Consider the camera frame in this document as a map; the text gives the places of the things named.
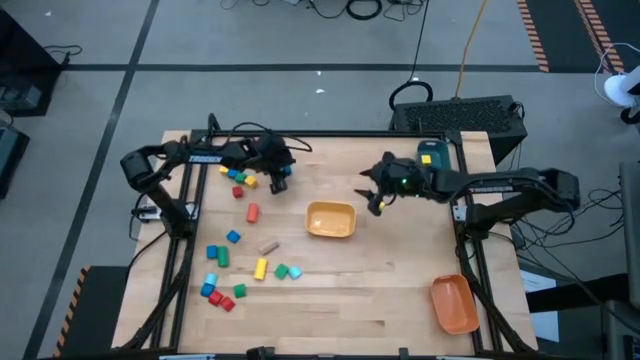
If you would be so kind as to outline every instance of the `colored block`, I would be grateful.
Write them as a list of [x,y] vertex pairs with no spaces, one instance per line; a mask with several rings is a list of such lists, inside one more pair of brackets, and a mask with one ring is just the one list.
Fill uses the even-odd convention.
[[211,284],[213,286],[216,286],[217,281],[218,281],[218,275],[213,273],[208,273],[207,276],[204,278],[205,284]]
[[258,213],[260,212],[260,208],[258,204],[251,203],[249,204],[249,211],[247,211],[247,222],[255,224],[258,221]]
[[247,178],[247,175],[245,175],[243,173],[238,173],[238,175],[236,175],[236,177],[235,177],[236,182],[238,184],[244,184],[244,179],[246,179],[246,178]]
[[207,246],[207,259],[215,259],[218,257],[218,247],[215,245]]
[[218,306],[222,298],[224,298],[224,295],[218,292],[218,290],[213,290],[213,292],[209,296],[209,303],[213,306]]
[[236,299],[247,296],[247,287],[244,284],[238,284],[233,287],[233,294]]
[[230,298],[225,297],[220,301],[220,306],[222,306],[223,309],[229,312],[231,311],[231,309],[233,309],[234,306],[236,306],[236,303],[234,303]]
[[253,277],[257,280],[264,280],[265,275],[267,274],[267,259],[259,258],[256,263],[256,272],[253,274]]
[[297,266],[292,266],[289,268],[289,276],[291,276],[291,278],[293,280],[297,279],[300,277],[300,275],[302,275],[302,270],[300,270],[299,267]]
[[240,240],[240,234],[238,234],[235,230],[231,230],[227,234],[227,240],[235,244],[238,242],[238,240]]
[[247,186],[252,189],[255,189],[256,187],[258,187],[258,179],[256,179],[251,175],[247,176],[247,178],[244,179],[244,183],[247,184]]
[[258,251],[260,252],[260,255],[264,256],[267,255],[268,253],[272,252],[273,250],[277,249],[280,246],[280,243],[277,241],[269,241],[266,242],[264,244],[262,244],[259,248]]
[[231,193],[236,199],[239,199],[242,197],[242,195],[244,195],[244,191],[242,191],[242,187],[240,186],[234,186],[233,188],[231,188]]
[[218,246],[218,266],[229,266],[229,249],[226,246]]
[[285,264],[280,264],[278,265],[278,268],[276,268],[275,274],[278,279],[282,280],[287,276],[288,272],[289,268]]
[[213,290],[215,290],[215,288],[216,288],[215,286],[205,283],[202,285],[202,289],[200,290],[200,295],[204,297],[209,297],[211,296],[211,293],[213,292]]

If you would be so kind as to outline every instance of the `wooden tabletop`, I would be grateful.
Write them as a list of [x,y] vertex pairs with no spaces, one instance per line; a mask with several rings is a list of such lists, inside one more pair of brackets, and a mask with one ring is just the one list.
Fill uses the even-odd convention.
[[[166,132],[164,141],[184,132]],[[424,199],[398,199],[374,217],[366,201],[353,192],[374,184],[358,172],[378,162],[384,151],[413,157],[419,139],[307,138],[313,153],[296,152],[289,189],[272,195],[269,180],[259,176],[256,190],[232,197],[230,179],[210,166],[199,221],[196,252],[190,277],[179,351],[182,353],[244,353],[256,346],[275,346],[279,354],[397,354],[407,347],[413,355],[473,354],[469,335],[449,335],[438,324],[430,286],[439,276],[460,273],[454,254],[455,237],[447,205]],[[463,133],[469,172],[495,171],[485,133]],[[453,147],[451,162],[457,168]],[[182,167],[164,185],[177,197]],[[193,199],[194,168],[189,199]],[[476,202],[501,200],[497,194],[475,196]],[[355,233],[347,239],[314,237],[305,230],[308,204],[314,200],[351,203],[357,212]],[[256,224],[245,220],[248,204],[260,205]],[[230,230],[242,235],[237,244],[226,239]],[[144,225],[137,250],[162,231],[162,225]],[[508,227],[493,231],[509,235]],[[258,247],[277,240],[280,248],[267,255],[264,281],[253,278]],[[126,342],[158,300],[169,240],[161,240],[135,264],[124,295],[113,346]],[[207,245],[226,245],[230,266],[219,268],[207,260]],[[495,303],[512,327],[537,348],[520,280],[513,245],[499,237],[484,241]],[[178,268],[181,257],[177,259]],[[297,280],[278,280],[278,264],[297,265]],[[232,287],[246,284],[247,297],[235,299],[225,312],[200,296],[206,273],[218,274],[217,290],[232,296]],[[481,331],[491,348],[484,309]],[[168,343],[174,309],[166,314],[163,344]]]

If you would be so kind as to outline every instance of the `blue block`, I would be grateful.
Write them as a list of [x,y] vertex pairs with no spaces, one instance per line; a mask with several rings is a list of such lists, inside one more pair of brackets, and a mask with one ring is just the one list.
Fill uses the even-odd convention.
[[208,273],[204,278],[204,283],[210,284],[211,286],[216,286],[216,281],[218,281],[218,275],[213,273]]
[[213,293],[213,290],[215,290],[215,288],[216,287],[211,284],[203,284],[202,289],[200,290],[200,295],[209,297],[211,296],[211,293]]
[[235,230],[231,230],[229,231],[229,233],[227,234],[227,240],[231,241],[232,243],[237,243],[238,240],[240,240],[240,234],[238,234],[237,232],[235,232]]
[[302,270],[300,270],[299,267],[297,266],[292,266],[289,268],[289,276],[291,276],[291,278],[293,280],[297,279],[300,277],[300,275],[302,275]]
[[218,247],[215,245],[207,246],[207,259],[215,259],[218,257]]

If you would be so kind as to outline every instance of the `white paper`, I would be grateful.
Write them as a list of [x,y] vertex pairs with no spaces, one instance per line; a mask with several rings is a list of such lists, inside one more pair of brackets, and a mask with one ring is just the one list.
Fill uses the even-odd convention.
[[[520,277],[524,291],[527,293],[556,287],[556,280],[548,277],[522,270],[520,270]],[[531,314],[531,322],[537,337],[554,342],[560,341],[557,311]]]

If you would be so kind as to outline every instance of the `orange plastic tray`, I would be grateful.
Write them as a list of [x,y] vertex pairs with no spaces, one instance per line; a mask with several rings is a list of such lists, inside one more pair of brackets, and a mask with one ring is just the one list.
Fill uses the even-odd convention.
[[440,326],[449,334],[467,334],[480,326],[467,279],[454,274],[433,281],[431,298]]
[[314,201],[307,207],[305,226],[314,235],[347,237],[356,229],[356,209],[347,203]]

